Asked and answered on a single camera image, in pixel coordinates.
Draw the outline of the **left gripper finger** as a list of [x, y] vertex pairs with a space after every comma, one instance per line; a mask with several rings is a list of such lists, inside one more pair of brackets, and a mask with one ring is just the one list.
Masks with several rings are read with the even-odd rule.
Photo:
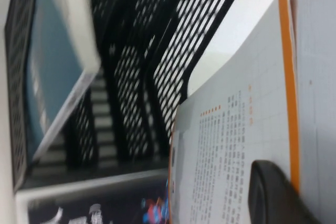
[[335, 223], [335, 168], [303, 167], [303, 187], [293, 183], [275, 163], [251, 164], [248, 209], [252, 223]]

